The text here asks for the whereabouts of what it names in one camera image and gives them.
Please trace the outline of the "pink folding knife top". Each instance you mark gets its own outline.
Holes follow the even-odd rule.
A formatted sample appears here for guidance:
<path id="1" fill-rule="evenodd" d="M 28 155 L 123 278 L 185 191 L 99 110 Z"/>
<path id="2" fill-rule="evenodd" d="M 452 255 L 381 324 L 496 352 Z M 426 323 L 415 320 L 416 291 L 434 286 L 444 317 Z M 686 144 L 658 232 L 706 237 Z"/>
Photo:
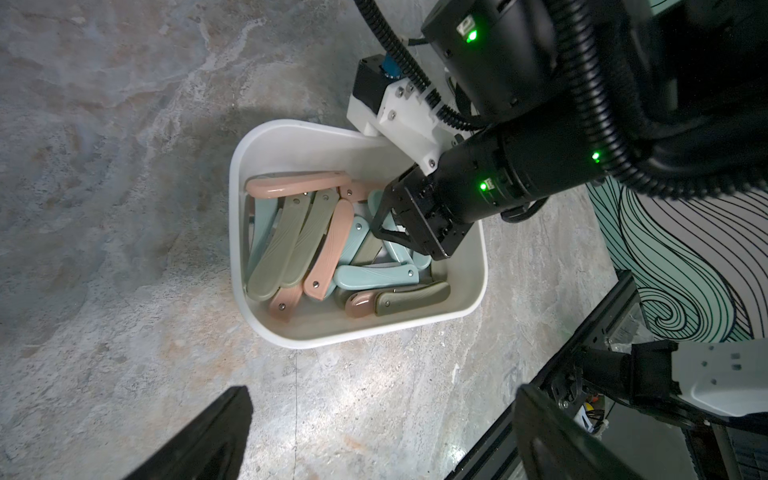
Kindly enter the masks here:
<path id="1" fill-rule="evenodd" d="M 274 199 L 339 187 L 351 181 L 341 171 L 261 176 L 249 179 L 245 191 L 255 199 Z"/>

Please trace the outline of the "dark olive folding knife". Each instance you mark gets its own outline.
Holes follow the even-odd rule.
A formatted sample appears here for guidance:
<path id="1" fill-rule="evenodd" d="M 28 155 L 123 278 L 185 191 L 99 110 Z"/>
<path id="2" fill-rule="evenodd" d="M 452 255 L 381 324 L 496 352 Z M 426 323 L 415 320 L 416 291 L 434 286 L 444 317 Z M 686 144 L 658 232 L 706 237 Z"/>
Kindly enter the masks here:
<path id="1" fill-rule="evenodd" d="M 381 317 L 429 307 L 444 302 L 450 294 L 446 281 L 386 290 L 376 297 L 375 314 Z"/>

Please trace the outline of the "mint folding knife in box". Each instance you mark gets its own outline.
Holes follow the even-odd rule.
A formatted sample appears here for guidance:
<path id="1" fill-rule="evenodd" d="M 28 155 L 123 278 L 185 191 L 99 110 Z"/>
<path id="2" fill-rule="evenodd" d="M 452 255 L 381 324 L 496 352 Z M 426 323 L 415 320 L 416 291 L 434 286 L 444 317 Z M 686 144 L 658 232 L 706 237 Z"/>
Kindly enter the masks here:
<path id="1" fill-rule="evenodd" d="M 339 266 L 333 276 L 335 284 L 351 291 L 372 290 L 419 283 L 419 272 L 412 264 L 395 266 Z"/>

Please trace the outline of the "white storage box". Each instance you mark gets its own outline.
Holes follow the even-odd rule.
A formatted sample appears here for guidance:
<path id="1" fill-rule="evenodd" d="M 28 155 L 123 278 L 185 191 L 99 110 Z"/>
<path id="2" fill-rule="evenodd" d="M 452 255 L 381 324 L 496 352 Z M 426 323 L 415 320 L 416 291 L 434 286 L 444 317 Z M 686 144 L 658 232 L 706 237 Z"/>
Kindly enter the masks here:
<path id="1" fill-rule="evenodd" d="M 473 226 L 452 257 L 428 261 L 423 255 L 374 238 L 371 224 L 379 192 L 410 166 L 410 159 L 383 137 L 299 120 L 264 123 L 239 142 L 230 164 L 229 240 L 233 293 L 247 324 L 269 342 L 309 349 L 396 330 L 460 318 L 480 304 L 488 283 L 488 262 L 480 225 Z M 252 300 L 247 284 L 269 244 L 286 197 L 255 199 L 245 191 L 254 177 L 341 171 L 347 184 L 309 193 L 310 206 L 277 292 Z M 396 286 L 351 291 L 333 278 L 325 298 L 309 298 L 304 281 L 323 247 L 334 209 L 346 199 L 354 207 L 349 237 L 335 268 L 412 264 L 419 283 L 446 281 L 451 294 L 442 303 L 395 315 L 377 316 L 376 297 Z"/>

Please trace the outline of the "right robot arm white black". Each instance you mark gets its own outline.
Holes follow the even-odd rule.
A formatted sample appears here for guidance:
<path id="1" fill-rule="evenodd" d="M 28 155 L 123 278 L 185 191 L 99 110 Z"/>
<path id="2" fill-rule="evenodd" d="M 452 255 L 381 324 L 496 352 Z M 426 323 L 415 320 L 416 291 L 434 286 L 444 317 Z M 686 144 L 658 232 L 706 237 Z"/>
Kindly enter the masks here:
<path id="1" fill-rule="evenodd" d="M 443 102 L 375 2 L 357 9 L 428 114 L 468 135 L 385 188 L 372 225 L 381 240 L 445 260 L 476 222 L 525 221 L 550 196 L 605 177 L 662 200 L 767 183 L 767 150 L 757 143 L 764 101 L 728 95 L 713 117 L 641 131 L 639 86 L 650 75 L 624 1 L 540 1 L 522 14 L 522 33 L 491 26 L 484 1 L 441 3 L 425 35 L 451 49 L 453 70 L 481 104 L 472 118 Z"/>

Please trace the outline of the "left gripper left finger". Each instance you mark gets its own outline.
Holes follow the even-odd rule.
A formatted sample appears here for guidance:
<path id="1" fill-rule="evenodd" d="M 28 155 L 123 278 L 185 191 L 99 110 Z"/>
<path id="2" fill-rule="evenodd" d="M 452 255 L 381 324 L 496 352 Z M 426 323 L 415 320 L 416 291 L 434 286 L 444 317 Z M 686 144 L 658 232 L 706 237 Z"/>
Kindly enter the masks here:
<path id="1" fill-rule="evenodd" d="M 237 479 L 253 415 L 248 388 L 228 388 L 129 479 Z"/>

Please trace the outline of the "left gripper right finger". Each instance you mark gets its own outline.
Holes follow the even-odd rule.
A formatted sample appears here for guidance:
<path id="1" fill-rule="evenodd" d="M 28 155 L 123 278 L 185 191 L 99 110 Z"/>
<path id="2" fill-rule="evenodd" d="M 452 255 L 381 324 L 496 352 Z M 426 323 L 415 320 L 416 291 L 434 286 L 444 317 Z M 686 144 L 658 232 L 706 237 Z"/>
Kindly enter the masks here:
<path id="1" fill-rule="evenodd" d="M 518 388 L 514 431 L 529 479 L 631 480 L 640 477 L 533 385 Z"/>

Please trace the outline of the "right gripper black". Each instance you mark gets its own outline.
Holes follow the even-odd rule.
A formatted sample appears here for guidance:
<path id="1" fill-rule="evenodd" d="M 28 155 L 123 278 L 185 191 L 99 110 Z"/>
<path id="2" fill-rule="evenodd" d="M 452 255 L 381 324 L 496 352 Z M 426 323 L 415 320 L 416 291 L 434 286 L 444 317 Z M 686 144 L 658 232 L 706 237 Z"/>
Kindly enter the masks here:
<path id="1" fill-rule="evenodd" d="M 444 260 L 476 222 L 526 221 L 553 195 L 599 177 L 600 153 L 579 126 L 499 125 L 446 151 L 432 174 L 414 166 L 390 182 L 371 230 Z"/>

